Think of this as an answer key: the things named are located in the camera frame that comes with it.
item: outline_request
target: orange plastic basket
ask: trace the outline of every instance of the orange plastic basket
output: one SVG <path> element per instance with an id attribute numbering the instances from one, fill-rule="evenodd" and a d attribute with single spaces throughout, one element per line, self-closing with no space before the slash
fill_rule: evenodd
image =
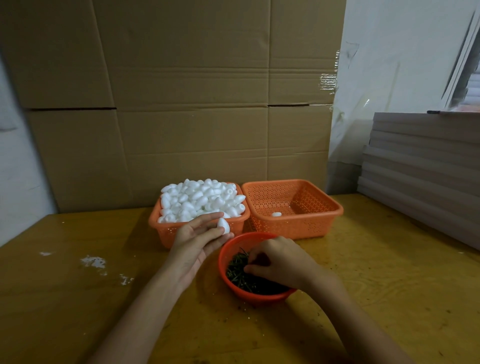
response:
<path id="1" fill-rule="evenodd" d="M 244 194 L 242 189 L 238 184 L 237 185 L 237 194 Z M 250 209 L 248 208 L 248 204 L 246 200 L 242 202 L 245 206 L 245 211 L 237 218 L 228 218 L 226 219 L 228 225 L 230 226 L 230 232 L 234 233 L 235 236 L 242 234 L 243 231 L 243 223 L 246 219 L 250 217 Z M 157 200 L 155 206 L 153 207 L 152 213 L 148 218 L 148 225 L 158 231 L 158 235 L 160 236 L 160 241 L 162 244 L 167 248 L 170 249 L 173 245 L 175 240 L 175 234 L 177 233 L 177 229 L 182 227 L 186 224 L 186 222 L 172 222 L 172 223 L 158 223 L 158 218 L 162 215 L 161 214 L 162 207 L 160 206 L 160 199 Z"/>
<path id="2" fill-rule="evenodd" d="M 305 180 L 247 182 L 242 190 L 255 229 L 290 239 L 325 236 L 343 214 L 338 202 Z"/>

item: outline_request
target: person's right arm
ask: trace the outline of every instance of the person's right arm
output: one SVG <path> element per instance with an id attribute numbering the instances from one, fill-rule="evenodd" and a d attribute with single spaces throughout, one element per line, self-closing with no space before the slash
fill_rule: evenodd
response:
<path id="1" fill-rule="evenodd" d="M 256 265 L 266 255 L 268 266 Z M 318 265 L 291 239 L 278 237 L 250 251 L 246 273 L 307 293 L 332 322 L 350 356 L 369 364 L 412 364 L 413 361 L 347 293 L 340 278 Z"/>

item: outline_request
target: person's left arm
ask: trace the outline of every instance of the person's left arm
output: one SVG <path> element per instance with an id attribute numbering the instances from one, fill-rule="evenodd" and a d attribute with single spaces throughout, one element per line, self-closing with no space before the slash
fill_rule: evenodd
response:
<path id="1" fill-rule="evenodd" d="M 146 363 L 170 311 L 200 265 L 233 237 L 212 222 L 223 212 L 201 215 L 177 231 L 165 264 L 148 282 L 89 363 Z"/>

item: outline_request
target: green plant material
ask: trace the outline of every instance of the green plant material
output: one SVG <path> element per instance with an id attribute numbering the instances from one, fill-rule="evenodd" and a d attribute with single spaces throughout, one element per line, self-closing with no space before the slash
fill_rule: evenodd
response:
<path id="1" fill-rule="evenodd" d="M 243 253 L 235 254 L 227 267 L 227 278 L 230 282 L 244 291 L 261 295 L 279 294 L 289 290 L 282 284 L 245 273 L 243 267 L 248 264 L 248 253 L 240 249 Z"/>

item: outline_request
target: wooden table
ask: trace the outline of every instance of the wooden table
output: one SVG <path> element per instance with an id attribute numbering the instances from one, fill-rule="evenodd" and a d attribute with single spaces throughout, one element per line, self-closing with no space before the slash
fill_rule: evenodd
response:
<path id="1" fill-rule="evenodd" d="M 345 214 L 331 232 L 299 244 L 418 363 L 480 363 L 480 254 L 362 195 L 336 199 Z M 47 216 L 0 248 L 1 363 L 88 357 L 168 254 L 150 210 Z M 88 256 L 105 263 L 86 266 Z M 216 257 L 176 304 L 152 363 L 348 362 L 306 294 L 254 308 L 220 280 Z"/>

